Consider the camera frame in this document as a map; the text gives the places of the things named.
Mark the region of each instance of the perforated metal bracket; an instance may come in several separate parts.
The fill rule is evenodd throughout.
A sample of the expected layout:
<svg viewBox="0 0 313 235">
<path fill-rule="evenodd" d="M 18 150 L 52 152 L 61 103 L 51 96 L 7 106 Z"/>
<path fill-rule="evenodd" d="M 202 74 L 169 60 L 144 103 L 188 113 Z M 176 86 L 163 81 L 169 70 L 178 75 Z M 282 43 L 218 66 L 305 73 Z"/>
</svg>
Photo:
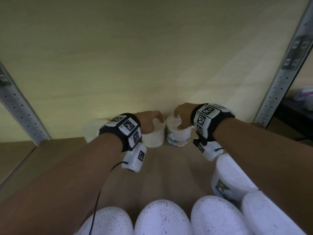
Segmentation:
<svg viewBox="0 0 313 235">
<path fill-rule="evenodd" d="M 279 103 L 309 55 L 313 43 L 313 0 L 310 0 L 291 39 L 274 80 L 256 114 L 254 123 L 267 127 Z"/>
<path fill-rule="evenodd" d="M 0 62 L 0 101 L 36 145 L 50 140 L 45 127 Z"/>
</svg>

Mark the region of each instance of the wire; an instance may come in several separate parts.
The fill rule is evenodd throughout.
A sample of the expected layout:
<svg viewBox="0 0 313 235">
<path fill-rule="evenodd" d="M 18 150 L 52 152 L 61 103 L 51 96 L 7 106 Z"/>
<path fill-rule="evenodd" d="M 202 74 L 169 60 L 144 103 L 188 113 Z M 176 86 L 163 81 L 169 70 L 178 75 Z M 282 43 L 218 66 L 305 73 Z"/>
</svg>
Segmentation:
<svg viewBox="0 0 313 235">
<path fill-rule="evenodd" d="M 115 166 L 112 167 L 111 171 L 112 171 L 116 166 L 118 166 L 119 164 L 122 164 L 122 163 L 128 164 L 128 162 L 119 162 L 118 164 L 116 164 Z M 94 222 L 95 222 L 95 217 L 96 217 L 97 205 L 98 205 L 98 201 L 99 201 L 99 198 L 100 198 L 100 193 L 101 193 L 101 190 L 100 190 L 100 192 L 99 192 L 99 194 L 98 194 L 98 197 L 97 197 L 97 200 L 96 200 L 95 209 L 94 209 L 94 215 L 93 215 L 93 217 L 92 217 L 92 222 L 91 222 L 91 227 L 90 227 L 89 235 L 91 235 L 92 229 L 93 229 L 93 227 L 94 227 Z"/>
</svg>

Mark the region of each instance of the person's left arm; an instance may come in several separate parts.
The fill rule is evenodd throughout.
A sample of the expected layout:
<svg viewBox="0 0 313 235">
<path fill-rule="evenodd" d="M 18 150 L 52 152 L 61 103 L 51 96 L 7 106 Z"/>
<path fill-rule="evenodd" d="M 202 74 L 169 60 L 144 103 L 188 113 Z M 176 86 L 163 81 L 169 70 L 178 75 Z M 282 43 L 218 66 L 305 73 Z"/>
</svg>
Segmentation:
<svg viewBox="0 0 313 235">
<path fill-rule="evenodd" d="M 154 130 L 153 118 L 164 122 L 159 111 L 135 115 L 142 134 Z M 121 151 L 120 139 L 104 133 L 41 174 L 0 204 L 1 234 L 74 234 L 95 205 Z"/>
</svg>

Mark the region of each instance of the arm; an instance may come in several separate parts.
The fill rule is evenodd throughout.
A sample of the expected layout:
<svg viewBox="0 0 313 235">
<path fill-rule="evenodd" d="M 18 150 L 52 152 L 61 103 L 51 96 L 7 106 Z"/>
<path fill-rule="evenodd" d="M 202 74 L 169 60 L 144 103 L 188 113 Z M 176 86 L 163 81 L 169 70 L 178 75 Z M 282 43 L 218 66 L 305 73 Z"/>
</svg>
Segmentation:
<svg viewBox="0 0 313 235">
<path fill-rule="evenodd" d="M 153 118 L 163 121 L 159 111 L 136 116 L 143 134 L 154 130 Z M 120 139 L 104 133 L 43 173 L 0 204 L 1 234 L 74 234 L 121 151 Z"/>
<path fill-rule="evenodd" d="M 179 128 L 191 126 L 195 104 L 176 109 Z M 312 232 L 313 148 L 234 118 L 223 120 L 213 137 L 251 180 L 308 234 Z"/>
</svg>

